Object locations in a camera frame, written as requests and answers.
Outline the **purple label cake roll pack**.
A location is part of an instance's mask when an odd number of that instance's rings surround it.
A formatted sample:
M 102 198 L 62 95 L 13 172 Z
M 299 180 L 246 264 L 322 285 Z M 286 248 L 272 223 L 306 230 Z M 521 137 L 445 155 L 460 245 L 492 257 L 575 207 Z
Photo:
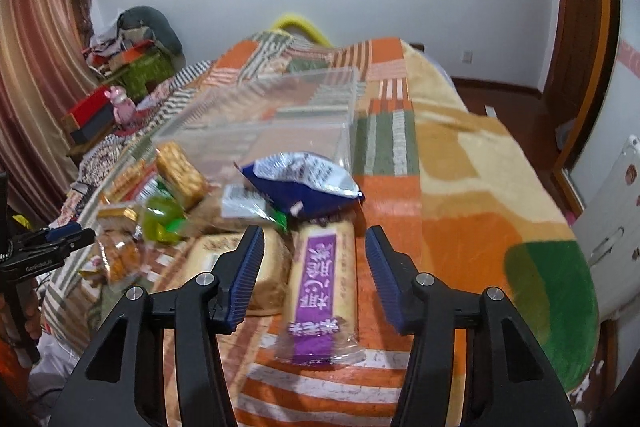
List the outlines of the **purple label cake roll pack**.
M 307 222 L 294 234 L 293 246 L 274 356 L 314 369 L 361 362 L 354 224 Z

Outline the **blue white chip bag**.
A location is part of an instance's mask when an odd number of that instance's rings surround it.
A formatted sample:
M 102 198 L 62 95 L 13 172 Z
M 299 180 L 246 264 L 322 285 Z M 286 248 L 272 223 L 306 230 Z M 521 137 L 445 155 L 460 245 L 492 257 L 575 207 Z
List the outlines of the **blue white chip bag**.
M 277 153 L 239 170 L 273 208 L 298 220 L 329 216 L 364 201 L 344 167 L 314 153 Z

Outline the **fried snack clear bag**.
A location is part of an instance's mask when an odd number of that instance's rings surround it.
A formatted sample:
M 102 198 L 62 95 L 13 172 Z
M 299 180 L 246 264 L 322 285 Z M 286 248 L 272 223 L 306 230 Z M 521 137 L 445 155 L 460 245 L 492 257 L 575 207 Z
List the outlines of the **fried snack clear bag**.
M 124 286 L 140 274 L 142 258 L 130 233 L 106 231 L 96 236 L 78 273 L 93 285 Z

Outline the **orange cracker pack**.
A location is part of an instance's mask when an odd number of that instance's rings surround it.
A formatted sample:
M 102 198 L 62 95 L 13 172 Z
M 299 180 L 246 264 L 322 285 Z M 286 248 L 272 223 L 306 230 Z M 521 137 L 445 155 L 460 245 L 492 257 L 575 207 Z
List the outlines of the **orange cracker pack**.
M 107 184 L 101 193 L 100 201 L 102 204 L 111 205 L 125 200 L 126 196 L 142 180 L 145 168 L 145 160 L 140 159 L 115 176 L 115 179 Z

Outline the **green jelly cup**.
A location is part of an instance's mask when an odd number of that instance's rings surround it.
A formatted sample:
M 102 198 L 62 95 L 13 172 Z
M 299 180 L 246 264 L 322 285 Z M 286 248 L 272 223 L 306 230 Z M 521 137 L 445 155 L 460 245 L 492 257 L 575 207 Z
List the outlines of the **green jelly cup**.
M 142 239 L 148 243 L 175 245 L 182 239 L 179 229 L 186 215 L 172 197 L 156 194 L 149 197 L 140 213 Z

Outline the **red white snack bag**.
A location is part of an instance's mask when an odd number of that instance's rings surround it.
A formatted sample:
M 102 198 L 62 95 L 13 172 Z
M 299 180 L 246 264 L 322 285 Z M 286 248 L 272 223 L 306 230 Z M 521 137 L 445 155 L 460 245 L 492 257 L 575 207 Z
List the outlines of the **red white snack bag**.
M 143 179 L 130 193 L 128 193 L 124 202 L 136 202 L 143 204 L 150 197 L 156 194 L 163 187 L 162 178 L 152 173 Z

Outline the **clear wrapped barcode snack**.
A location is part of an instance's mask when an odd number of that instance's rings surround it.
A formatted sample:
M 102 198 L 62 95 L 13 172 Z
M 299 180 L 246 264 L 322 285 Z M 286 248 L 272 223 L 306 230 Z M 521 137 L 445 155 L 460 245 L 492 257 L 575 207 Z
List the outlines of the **clear wrapped barcode snack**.
M 275 210 L 262 194 L 244 184 L 214 186 L 193 208 L 189 219 L 202 232 L 242 231 L 249 225 L 288 231 L 288 217 Z

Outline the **dark blue flat box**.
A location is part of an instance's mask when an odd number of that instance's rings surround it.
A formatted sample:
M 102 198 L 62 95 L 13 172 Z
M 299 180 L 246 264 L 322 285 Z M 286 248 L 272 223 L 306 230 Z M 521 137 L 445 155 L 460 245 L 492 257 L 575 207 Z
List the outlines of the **dark blue flat box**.
M 111 106 L 111 104 L 106 104 L 81 128 L 70 132 L 70 137 L 76 145 L 86 144 L 105 130 L 110 130 L 111 127 L 113 127 L 113 124 L 113 106 Z

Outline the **red gift box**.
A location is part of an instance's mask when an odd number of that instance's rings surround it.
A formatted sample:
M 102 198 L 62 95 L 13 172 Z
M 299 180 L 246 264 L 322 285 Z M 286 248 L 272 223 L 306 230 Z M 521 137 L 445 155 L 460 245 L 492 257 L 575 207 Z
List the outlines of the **red gift box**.
M 85 98 L 77 102 L 61 119 L 61 126 L 67 133 L 76 131 L 87 124 L 108 103 L 107 86 L 99 86 Z

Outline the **pink plush toy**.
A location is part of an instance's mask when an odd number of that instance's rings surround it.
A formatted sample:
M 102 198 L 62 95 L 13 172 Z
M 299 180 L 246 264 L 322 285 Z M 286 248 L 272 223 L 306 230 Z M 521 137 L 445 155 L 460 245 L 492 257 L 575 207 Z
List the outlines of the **pink plush toy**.
M 116 124 L 119 126 L 130 124 L 136 113 L 136 104 L 129 98 L 126 90 L 120 86 L 111 86 L 104 95 L 112 104 Z

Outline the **green cardboard box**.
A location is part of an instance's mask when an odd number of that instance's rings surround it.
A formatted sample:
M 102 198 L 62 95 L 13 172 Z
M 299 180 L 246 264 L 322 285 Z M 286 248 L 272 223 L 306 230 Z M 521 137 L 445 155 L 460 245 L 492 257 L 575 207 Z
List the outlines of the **green cardboard box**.
M 117 83 L 122 86 L 129 98 L 140 102 L 160 83 L 175 74 L 171 58 L 161 50 L 149 49 L 142 56 L 122 69 Z

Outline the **clear plastic storage box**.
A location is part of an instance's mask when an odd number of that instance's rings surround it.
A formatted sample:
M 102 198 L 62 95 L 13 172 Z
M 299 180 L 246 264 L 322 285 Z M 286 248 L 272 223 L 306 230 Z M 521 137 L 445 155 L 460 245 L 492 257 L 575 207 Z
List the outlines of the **clear plastic storage box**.
M 152 139 L 175 142 L 212 183 L 236 168 L 284 152 L 311 152 L 352 167 L 352 123 L 360 88 L 355 67 L 262 76 L 201 93 Z

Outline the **yellow bed headboard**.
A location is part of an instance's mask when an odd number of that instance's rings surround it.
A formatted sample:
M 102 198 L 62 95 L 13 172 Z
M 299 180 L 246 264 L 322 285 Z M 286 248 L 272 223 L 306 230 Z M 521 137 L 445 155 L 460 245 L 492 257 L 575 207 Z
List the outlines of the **yellow bed headboard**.
M 287 12 L 279 16 L 270 26 L 273 31 L 287 32 L 289 29 L 294 29 L 306 36 L 311 42 L 318 44 L 318 46 L 325 46 L 330 48 L 332 46 L 331 41 L 322 34 L 320 29 L 299 14 Z

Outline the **brown wooden door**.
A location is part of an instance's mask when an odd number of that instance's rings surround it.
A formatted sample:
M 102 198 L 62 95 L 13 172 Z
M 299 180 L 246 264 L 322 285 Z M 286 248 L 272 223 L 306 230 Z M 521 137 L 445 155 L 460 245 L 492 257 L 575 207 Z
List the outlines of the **brown wooden door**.
M 542 98 L 554 123 L 570 125 L 552 168 L 558 183 L 582 153 L 608 89 L 618 30 L 620 0 L 559 0 L 558 26 Z

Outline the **wall socket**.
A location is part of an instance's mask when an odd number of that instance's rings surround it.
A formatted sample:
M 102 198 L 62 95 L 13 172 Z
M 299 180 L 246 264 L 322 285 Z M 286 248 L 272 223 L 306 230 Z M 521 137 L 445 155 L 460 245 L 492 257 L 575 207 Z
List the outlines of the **wall socket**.
M 472 51 L 463 51 L 462 52 L 462 62 L 464 64 L 471 64 L 473 62 L 473 52 Z

